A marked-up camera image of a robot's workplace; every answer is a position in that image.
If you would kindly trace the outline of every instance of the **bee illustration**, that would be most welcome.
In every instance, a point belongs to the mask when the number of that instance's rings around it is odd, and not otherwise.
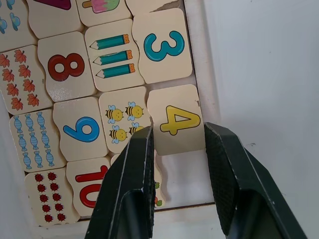
[[[112,129],[113,130],[110,130],[110,137],[113,139],[112,143],[117,144],[120,141],[124,141],[127,138],[125,130],[120,129],[118,125],[112,125]]]
[[[109,106],[109,109],[106,110],[107,118],[109,118],[108,123],[115,123],[115,121],[120,121],[123,118],[123,112],[115,106]]]
[[[130,134],[133,135],[133,133],[135,133],[136,131],[141,130],[142,128],[144,128],[143,126],[140,126],[139,123],[132,123],[133,127],[130,127]]]
[[[129,116],[128,120],[131,121],[134,121],[135,118],[140,118],[144,115],[143,109],[140,106],[137,106],[135,102],[129,102],[129,107],[126,107],[125,113]]]

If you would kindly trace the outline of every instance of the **red ladybug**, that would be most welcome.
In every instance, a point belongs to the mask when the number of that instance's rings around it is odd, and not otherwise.
[[[55,201],[59,201],[62,197],[61,197],[60,194],[55,193],[55,194],[52,195],[52,198],[53,198],[53,200],[55,200]]]
[[[49,198],[48,198],[48,196],[42,194],[42,195],[40,195],[40,200],[41,200],[41,202],[45,203],[49,200]]]
[[[54,207],[55,207],[55,209],[56,209],[58,212],[62,211],[63,208],[64,208],[64,206],[63,206],[62,204],[59,204],[59,203],[55,204]]]
[[[64,214],[62,214],[62,213],[59,213],[59,214],[58,214],[58,220],[59,220],[60,222],[64,221],[65,219],[66,219],[66,216],[65,216]]]
[[[43,184],[38,185],[38,191],[43,193],[45,191],[46,187]]]
[[[48,179],[53,181],[54,179],[56,179],[56,174],[55,173],[48,173]]]
[[[42,206],[42,210],[43,210],[45,213],[47,213],[47,212],[50,212],[51,207],[50,207],[49,205],[43,205],[43,206]]]
[[[44,216],[44,219],[45,219],[46,222],[49,223],[49,222],[53,221],[53,216],[47,214],[47,215]]]
[[[50,188],[52,191],[56,191],[59,189],[59,185],[57,185],[56,183],[51,183]]]
[[[34,178],[37,182],[41,182],[44,179],[44,177],[38,173],[34,176]]]

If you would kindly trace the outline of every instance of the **blue number 3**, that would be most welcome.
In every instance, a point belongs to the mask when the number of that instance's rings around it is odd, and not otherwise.
[[[166,57],[167,54],[170,56],[178,56],[183,52],[185,47],[183,36],[178,31],[171,31],[169,36],[176,42],[176,46],[171,47],[167,41],[163,41],[158,52],[153,51],[152,49],[152,45],[156,40],[156,35],[152,33],[145,38],[144,51],[150,60],[161,61]]]
[[[83,132],[83,127],[86,125],[91,127],[90,133]],[[100,133],[100,128],[98,123],[91,117],[82,117],[76,122],[75,130],[65,125],[63,127],[63,131],[78,141],[89,143],[97,139]]]

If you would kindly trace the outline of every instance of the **orange leaf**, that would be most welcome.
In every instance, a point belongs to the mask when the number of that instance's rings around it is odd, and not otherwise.
[[[33,81],[24,80],[23,82],[24,82],[24,84],[23,84],[23,86],[24,86],[24,89],[23,89],[23,90],[24,90],[24,91],[29,91],[29,93],[30,93],[31,91],[34,92],[35,86],[34,86],[34,84],[32,84]]]
[[[10,71],[9,69],[4,69],[2,70],[2,76],[4,81],[14,81],[14,74],[12,74],[12,70]]]
[[[8,59],[8,55],[7,56],[5,56],[3,54],[0,55],[0,66],[3,66],[3,67],[10,66],[10,61]]]
[[[31,71],[28,68],[29,66],[26,67],[25,65],[19,65],[19,76],[23,76],[25,78],[30,77]]]
[[[28,94],[28,105],[35,105],[39,106],[39,99],[37,98],[38,95],[34,95],[33,93]]]
[[[8,95],[12,95],[12,96],[19,95],[19,89],[16,87],[16,85],[12,83],[7,84],[6,90],[8,91]]]
[[[15,50],[14,52],[15,52],[14,57],[16,62],[20,62],[20,64],[22,62],[24,63],[26,62],[26,55],[24,55],[24,51],[21,52],[21,50]]]
[[[23,104],[22,102],[20,102],[21,99],[18,99],[17,97],[12,98],[12,109],[16,109],[18,110],[22,110],[23,109]]]

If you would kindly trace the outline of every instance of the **yellow number 4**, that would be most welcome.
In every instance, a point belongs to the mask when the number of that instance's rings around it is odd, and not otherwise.
[[[162,123],[160,130],[162,132],[169,132],[171,135],[176,135],[180,129],[194,128],[200,124],[200,117],[198,115],[174,106],[167,106],[166,114],[168,123]],[[176,116],[186,119],[176,121]]]

